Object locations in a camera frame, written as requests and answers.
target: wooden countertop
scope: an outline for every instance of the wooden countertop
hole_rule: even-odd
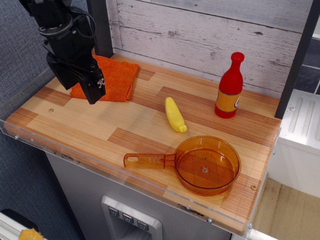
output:
[[[138,63],[140,70],[127,102],[71,98],[54,78],[14,112],[5,123],[13,136],[121,183],[147,191],[199,218],[242,234],[263,180],[281,120],[274,118],[279,100],[243,91],[236,115],[215,114],[218,83],[114,55],[117,61]],[[165,113],[172,97],[184,117],[187,132],[175,132]],[[232,188],[216,196],[196,195],[179,182],[173,168],[126,169],[126,153],[173,154],[184,140],[211,135],[238,152],[242,169]]]

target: orange frying pan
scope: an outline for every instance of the orange frying pan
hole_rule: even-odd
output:
[[[195,136],[182,142],[174,154],[128,153],[126,168],[174,167],[181,183],[195,194],[213,196],[226,191],[238,178],[241,161],[237,151],[213,136]]]

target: control panel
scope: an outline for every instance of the control panel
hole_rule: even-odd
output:
[[[139,230],[143,230],[149,233],[151,236],[151,238],[149,239],[163,239],[162,224],[156,218],[149,216],[144,212],[141,212],[131,206],[128,206],[108,196],[102,197],[101,204],[111,234],[115,238],[119,239],[120,234],[122,234],[121,238],[126,239],[126,236],[123,235],[123,233],[125,232],[124,229],[126,229],[126,227],[130,228],[131,225],[135,226]],[[127,223],[127,226],[121,224],[119,220],[122,220],[124,223]]]

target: wooden floor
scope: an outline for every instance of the wooden floor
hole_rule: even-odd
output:
[[[278,240],[320,240],[320,198],[268,179],[253,228]]]

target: orange label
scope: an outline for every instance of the orange label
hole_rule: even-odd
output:
[[[237,109],[240,99],[240,93],[237,95],[229,95],[218,90],[218,98],[216,99],[216,107],[223,112],[233,112]]]

